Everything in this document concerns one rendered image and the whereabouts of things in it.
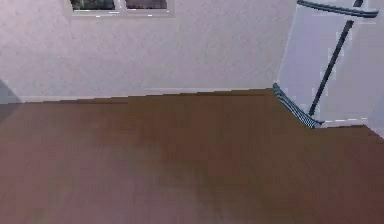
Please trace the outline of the white framed window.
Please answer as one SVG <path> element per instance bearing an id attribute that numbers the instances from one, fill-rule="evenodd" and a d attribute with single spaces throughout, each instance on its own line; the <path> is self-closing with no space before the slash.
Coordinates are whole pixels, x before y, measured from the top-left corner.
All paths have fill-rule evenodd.
<path id="1" fill-rule="evenodd" d="M 175 0 L 61 0 L 64 12 L 75 18 L 169 18 Z"/>

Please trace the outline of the white fridge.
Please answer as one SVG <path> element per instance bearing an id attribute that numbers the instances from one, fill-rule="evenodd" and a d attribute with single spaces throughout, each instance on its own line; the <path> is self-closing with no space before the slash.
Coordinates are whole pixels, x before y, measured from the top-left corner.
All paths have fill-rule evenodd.
<path id="1" fill-rule="evenodd" d="M 376 18 L 296 3 L 273 92 L 309 128 L 365 125 L 384 139 L 384 0 Z"/>

